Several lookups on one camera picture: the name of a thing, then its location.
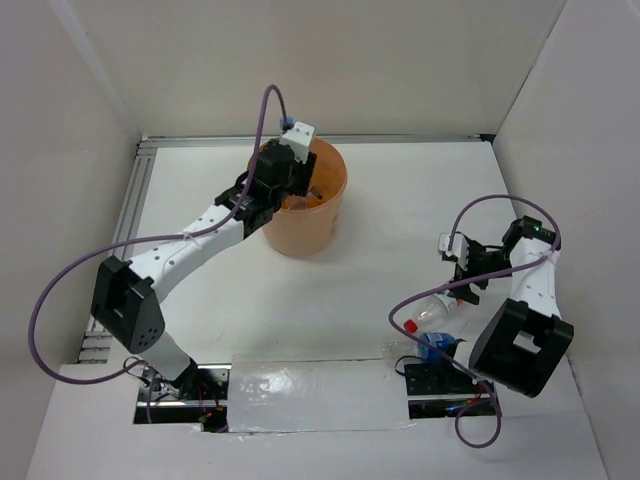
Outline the clear bottle red label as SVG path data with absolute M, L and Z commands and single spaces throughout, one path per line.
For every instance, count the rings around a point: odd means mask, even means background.
M 403 323 L 411 334 L 441 333 L 450 322 L 451 312 L 462 303 L 449 295 L 448 291 L 425 297 L 416 303 L 412 315 Z

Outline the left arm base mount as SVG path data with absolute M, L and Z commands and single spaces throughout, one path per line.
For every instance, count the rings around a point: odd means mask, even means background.
M 190 424 L 207 433 L 226 433 L 231 364 L 204 364 L 192 385 L 179 389 L 159 373 L 128 357 L 124 367 L 136 380 L 133 423 L 139 425 Z

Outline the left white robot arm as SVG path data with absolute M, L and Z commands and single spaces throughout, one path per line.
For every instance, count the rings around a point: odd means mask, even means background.
M 285 138 L 268 141 L 253 174 L 243 173 L 177 239 L 126 261 L 111 256 L 97 272 L 92 316 L 161 377 L 176 399 L 199 381 L 197 363 L 166 331 L 161 304 L 191 273 L 269 223 L 291 195 L 305 194 L 316 154 Z

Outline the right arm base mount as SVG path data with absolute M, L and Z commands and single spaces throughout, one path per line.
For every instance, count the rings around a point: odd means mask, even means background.
M 425 363 L 406 355 L 397 359 L 394 370 L 404 378 L 412 420 L 454 418 L 467 406 L 465 416 L 496 414 L 489 394 L 448 362 Z

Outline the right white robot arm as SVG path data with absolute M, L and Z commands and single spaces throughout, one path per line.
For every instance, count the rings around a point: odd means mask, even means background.
M 574 337 L 574 327 L 561 319 L 555 292 L 560 247 L 556 233 L 528 216 L 514 220 L 492 248 L 459 232 L 443 233 L 438 250 L 455 264 L 455 281 L 500 272 L 512 279 L 510 296 L 479 335 L 468 364 L 450 358 L 436 369 L 436 379 L 448 392 L 460 391 L 471 371 L 534 398 L 552 376 Z M 534 268 L 506 274 L 506 269 L 542 258 Z

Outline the aluminium frame rail left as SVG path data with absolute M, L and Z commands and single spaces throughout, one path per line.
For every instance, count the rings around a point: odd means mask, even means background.
M 113 236 L 115 243 L 136 238 L 157 148 L 143 139 L 138 145 L 127 190 Z M 76 362 L 105 364 L 110 355 L 112 335 L 93 317 L 89 318 Z

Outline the orange plastic bin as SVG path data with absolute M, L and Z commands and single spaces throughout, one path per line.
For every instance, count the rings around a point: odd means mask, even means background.
M 338 150 L 316 138 L 310 152 L 317 155 L 311 189 L 306 196 L 322 198 L 324 204 L 307 210 L 288 210 L 252 198 L 262 209 L 256 220 L 270 246 L 289 257 L 316 254 L 332 242 L 341 202 L 347 186 L 347 167 Z

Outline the blue label bottle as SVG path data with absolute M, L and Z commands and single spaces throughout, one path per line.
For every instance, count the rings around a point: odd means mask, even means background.
M 406 336 L 396 340 L 389 340 L 383 344 L 383 357 L 394 363 L 400 357 L 418 357 L 423 363 L 439 363 L 443 360 L 440 353 L 434 349 L 446 352 L 451 346 L 456 345 L 456 338 L 448 333 L 427 332 L 419 336 L 420 342 L 416 342 Z

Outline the orange juice bottle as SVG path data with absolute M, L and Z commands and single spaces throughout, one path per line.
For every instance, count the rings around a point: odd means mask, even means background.
M 288 210 L 307 210 L 319 207 L 324 204 L 322 198 L 316 198 L 314 196 L 289 196 L 286 199 L 284 207 Z

